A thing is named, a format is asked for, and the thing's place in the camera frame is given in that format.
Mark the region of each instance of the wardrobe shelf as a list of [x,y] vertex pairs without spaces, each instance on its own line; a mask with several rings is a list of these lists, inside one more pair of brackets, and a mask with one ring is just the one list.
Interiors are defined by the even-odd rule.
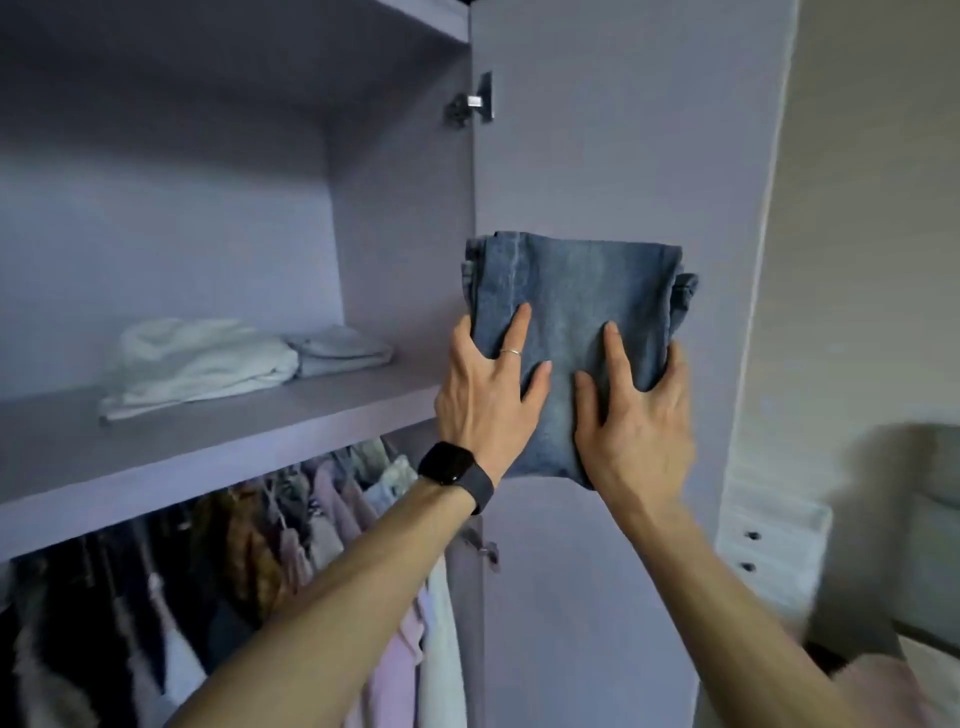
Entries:
[[2,55],[68,74],[334,111],[469,40],[459,0],[11,0]]
[[109,424],[95,387],[0,403],[0,561],[428,420],[438,382],[397,362]]

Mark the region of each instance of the brown garment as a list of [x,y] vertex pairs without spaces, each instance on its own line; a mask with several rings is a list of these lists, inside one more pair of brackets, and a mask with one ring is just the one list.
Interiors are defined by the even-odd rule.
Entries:
[[[222,516],[226,535],[211,550],[220,558],[220,571],[233,601],[256,625],[263,624],[291,596],[286,576],[263,533],[263,503],[259,488],[242,484],[201,499],[195,520],[210,523]],[[210,536],[217,529],[208,531]]]

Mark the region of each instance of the folded jeans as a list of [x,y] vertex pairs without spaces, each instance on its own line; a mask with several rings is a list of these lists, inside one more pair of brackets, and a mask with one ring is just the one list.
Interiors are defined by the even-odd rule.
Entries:
[[568,477],[592,489],[573,444],[573,373],[593,375],[605,417],[610,383],[601,331],[614,321],[636,388],[649,391],[657,383],[670,337],[697,289],[682,257],[683,250],[670,245],[557,240],[529,232],[469,240],[463,285],[477,348],[486,357],[499,356],[516,309],[529,303],[523,389],[538,364],[553,362],[540,424],[507,475]]

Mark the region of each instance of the cabinet hinge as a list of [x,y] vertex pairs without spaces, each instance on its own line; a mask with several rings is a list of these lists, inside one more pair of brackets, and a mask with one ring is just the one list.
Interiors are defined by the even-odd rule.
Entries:
[[493,73],[491,71],[487,71],[480,77],[476,94],[458,93],[453,97],[453,101],[444,107],[444,119],[450,126],[463,129],[475,112],[484,124],[493,121]]

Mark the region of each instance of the hand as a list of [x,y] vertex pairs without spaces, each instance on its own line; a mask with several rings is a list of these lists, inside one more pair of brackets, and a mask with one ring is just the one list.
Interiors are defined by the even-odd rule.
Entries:
[[666,373],[650,392],[638,392],[616,324],[603,331],[610,374],[610,408],[601,426],[596,383],[577,372],[580,459],[597,493],[619,521],[624,509],[656,516],[679,500],[695,458],[690,434],[690,377],[684,351],[673,342]]
[[[523,351],[530,311],[528,303],[516,310],[503,340],[505,350]],[[440,436],[472,452],[494,487],[537,428],[552,368],[549,361],[538,366],[521,400],[520,357],[504,351],[488,359],[480,353],[470,338],[469,316],[453,329],[450,371],[435,403]]]

